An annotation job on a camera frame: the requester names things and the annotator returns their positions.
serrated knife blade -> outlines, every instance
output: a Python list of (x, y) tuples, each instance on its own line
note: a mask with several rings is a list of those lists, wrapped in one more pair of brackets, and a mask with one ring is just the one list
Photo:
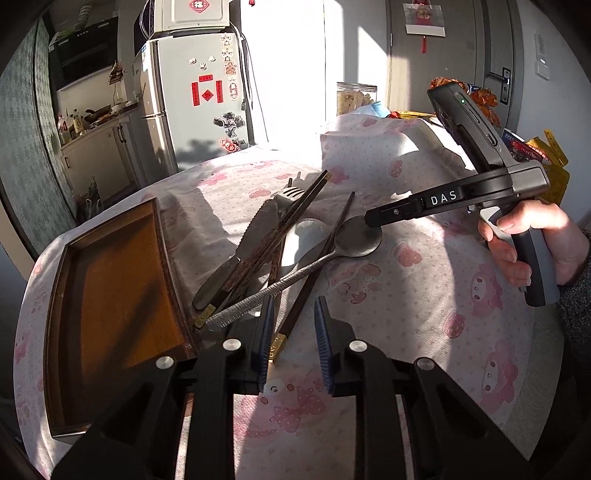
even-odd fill
[(204, 310), (209, 305), (238, 266), (240, 260), (247, 258), (252, 253), (265, 235), (276, 227), (278, 220), (277, 203), (273, 199), (265, 200), (252, 218), (251, 223), (248, 224), (234, 255), (209, 276), (193, 297), (192, 303), (196, 310)]

pink cartoon tablecloth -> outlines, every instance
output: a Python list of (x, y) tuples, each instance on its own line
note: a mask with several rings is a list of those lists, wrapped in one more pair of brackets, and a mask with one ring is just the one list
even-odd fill
[[(391, 197), (472, 174), (469, 163), (449, 149), (458, 151), (456, 145), (443, 146), (438, 137), (447, 134), (437, 128), (423, 121), (345, 115), (329, 125), (317, 148), (298, 153), (254, 147), (210, 160), (58, 237), (29, 279), (14, 354), (18, 420), (33, 464), (49, 478), (69, 448), (49, 435), (42, 379), (48, 301), (65, 244), (158, 197), (173, 276), (189, 314), (194, 292), (232, 255), (260, 205), (289, 177), (298, 176), (294, 184), (304, 185), (323, 167), (332, 172), (306, 215), (332, 226), (352, 190), (356, 196), (350, 214), (358, 215)], [(408, 362), (418, 356), (435, 359), (526, 456), (531, 454), (541, 428), (529, 434), (520, 426), (527, 421), (513, 420), (518, 427), (509, 427), (509, 421), (516, 415), (513, 410), (522, 410), (515, 406), (536, 347), (534, 310), (497, 272), (476, 223), (475, 216), (455, 210), (388, 225), (376, 252), (325, 267), (279, 361), (269, 369), (264, 392), (235, 398), (239, 479), (352, 476), (354, 400), (332, 399), (324, 389), (313, 326), (318, 295), (326, 296), (335, 318), (351, 323), (358, 338), (387, 355)], [(300, 288), (301, 283), (284, 292), (280, 319)], [(550, 393), (542, 398), (532, 384), (524, 387), (528, 398), (520, 400), (537, 408), (542, 427), (560, 366), (559, 356), (548, 352), (561, 351), (559, 335), (546, 341), (545, 356), (553, 368), (545, 369), (543, 382)]]

person's arm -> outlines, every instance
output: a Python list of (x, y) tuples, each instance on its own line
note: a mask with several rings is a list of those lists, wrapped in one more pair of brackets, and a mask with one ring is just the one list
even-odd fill
[[(544, 231), (544, 238), (554, 259), (556, 283), (560, 285), (557, 304), (564, 335), (577, 360), (591, 365), (591, 235), (579, 227), (555, 204), (526, 200), (497, 221), (505, 233), (525, 232), (528, 228)], [(531, 283), (531, 268), (517, 260), (517, 252), (507, 242), (493, 235), (485, 223), (478, 225), (488, 241), (496, 264), (509, 283), (516, 287)]]

wooden tray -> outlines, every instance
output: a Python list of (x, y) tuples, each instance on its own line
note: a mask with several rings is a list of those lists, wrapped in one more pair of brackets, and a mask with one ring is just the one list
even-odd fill
[(160, 355), (192, 358), (155, 199), (66, 245), (51, 292), (44, 392), (52, 437), (68, 441)]

spoon handle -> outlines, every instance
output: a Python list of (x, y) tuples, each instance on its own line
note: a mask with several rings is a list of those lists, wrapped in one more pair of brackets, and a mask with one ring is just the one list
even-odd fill
[(253, 309), (257, 305), (260, 305), (263, 302), (265, 295), (269, 294), (272, 297), (274, 297), (279, 292), (285, 290), (287, 287), (293, 285), (305, 276), (310, 275), (314, 270), (318, 270), (325, 263), (330, 262), (332, 259), (338, 256), (339, 253), (336, 250), (334, 250), (331, 253), (323, 257), (320, 257), (318, 260), (312, 262), (310, 265), (293, 272), (292, 274), (286, 276), (285, 278), (282, 278), (281, 280), (275, 282), (269, 287), (263, 288), (261, 291), (255, 293), (254, 295), (251, 295), (250, 297), (247, 297), (244, 300), (239, 301), (231, 307), (228, 307), (227, 309), (224, 309), (221, 312), (212, 315), (208, 318), (206, 325), (209, 327), (210, 330), (219, 330), (227, 327), (232, 322), (238, 320), (246, 312)]

